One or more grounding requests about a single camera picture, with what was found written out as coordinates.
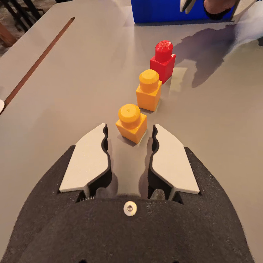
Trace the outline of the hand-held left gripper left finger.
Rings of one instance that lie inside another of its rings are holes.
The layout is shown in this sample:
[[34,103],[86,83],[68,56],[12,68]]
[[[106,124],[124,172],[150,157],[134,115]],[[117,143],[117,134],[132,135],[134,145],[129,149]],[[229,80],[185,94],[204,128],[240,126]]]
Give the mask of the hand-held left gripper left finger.
[[75,144],[60,192],[80,190],[89,198],[96,195],[97,189],[109,186],[112,171],[107,139],[108,127],[102,123]]

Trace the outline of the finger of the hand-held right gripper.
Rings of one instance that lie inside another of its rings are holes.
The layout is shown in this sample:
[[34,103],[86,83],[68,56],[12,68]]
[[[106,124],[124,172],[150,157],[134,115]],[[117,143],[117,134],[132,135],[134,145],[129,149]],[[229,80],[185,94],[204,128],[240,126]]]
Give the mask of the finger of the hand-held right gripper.
[[196,0],[180,0],[180,12],[185,12],[188,15],[195,2]]
[[239,21],[241,16],[251,7],[257,0],[240,0],[234,10],[231,21]]

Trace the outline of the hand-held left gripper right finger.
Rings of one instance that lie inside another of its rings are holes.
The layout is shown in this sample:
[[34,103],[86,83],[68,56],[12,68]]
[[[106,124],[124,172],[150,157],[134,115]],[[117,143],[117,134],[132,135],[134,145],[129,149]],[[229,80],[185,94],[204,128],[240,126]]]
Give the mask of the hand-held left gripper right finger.
[[199,186],[180,140],[159,124],[153,125],[152,139],[148,197],[156,189],[163,190],[166,200],[175,200],[179,192],[199,194]]

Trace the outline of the blue plastic bin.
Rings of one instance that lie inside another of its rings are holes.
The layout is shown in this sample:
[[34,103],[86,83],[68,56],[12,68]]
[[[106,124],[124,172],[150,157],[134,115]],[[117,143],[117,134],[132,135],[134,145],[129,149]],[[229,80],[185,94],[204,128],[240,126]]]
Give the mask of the blue plastic bin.
[[210,20],[205,14],[203,1],[201,0],[195,2],[188,15],[185,12],[180,12],[179,0],[131,0],[131,6],[133,19],[136,24],[228,22]]

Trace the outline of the yellow plastic block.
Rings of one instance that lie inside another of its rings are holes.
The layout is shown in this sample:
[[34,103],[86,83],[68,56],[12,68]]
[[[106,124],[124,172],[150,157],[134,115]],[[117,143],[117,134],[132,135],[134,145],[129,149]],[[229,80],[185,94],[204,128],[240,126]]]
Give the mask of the yellow plastic block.
[[126,139],[138,144],[147,130],[147,116],[135,104],[125,104],[118,111],[117,129]]
[[139,76],[139,86],[136,89],[139,108],[155,111],[161,96],[162,81],[159,74],[152,69],[143,71]]

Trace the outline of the red plastic block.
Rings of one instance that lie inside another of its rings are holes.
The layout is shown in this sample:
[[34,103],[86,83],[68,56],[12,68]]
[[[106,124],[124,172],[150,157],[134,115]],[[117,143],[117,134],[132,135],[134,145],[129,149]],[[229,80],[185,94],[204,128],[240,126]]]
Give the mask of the red plastic block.
[[155,55],[150,60],[150,69],[159,74],[159,80],[164,84],[173,74],[176,54],[173,54],[173,44],[168,40],[160,41],[155,47]]

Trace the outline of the person's right hand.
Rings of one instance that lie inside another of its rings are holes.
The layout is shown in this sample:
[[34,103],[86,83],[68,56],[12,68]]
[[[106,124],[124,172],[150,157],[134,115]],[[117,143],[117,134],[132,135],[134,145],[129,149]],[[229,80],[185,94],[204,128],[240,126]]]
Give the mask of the person's right hand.
[[236,0],[204,0],[204,8],[209,14],[220,14],[231,9]]

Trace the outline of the brown wooden column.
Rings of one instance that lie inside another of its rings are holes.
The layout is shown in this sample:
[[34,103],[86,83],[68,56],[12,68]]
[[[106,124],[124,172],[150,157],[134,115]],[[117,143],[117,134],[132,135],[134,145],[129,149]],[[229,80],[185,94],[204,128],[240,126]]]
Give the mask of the brown wooden column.
[[17,41],[2,23],[0,23],[0,39],[7,47],[13,46]]

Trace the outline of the black tripod stand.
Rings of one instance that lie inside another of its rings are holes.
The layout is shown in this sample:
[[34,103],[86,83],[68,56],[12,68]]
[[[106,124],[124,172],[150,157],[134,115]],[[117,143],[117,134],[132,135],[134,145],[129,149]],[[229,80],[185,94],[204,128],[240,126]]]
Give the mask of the black tripod stand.
[[0,4],[12,16],[18,31],[27,32],[45,14],[32,0],[1,0]]

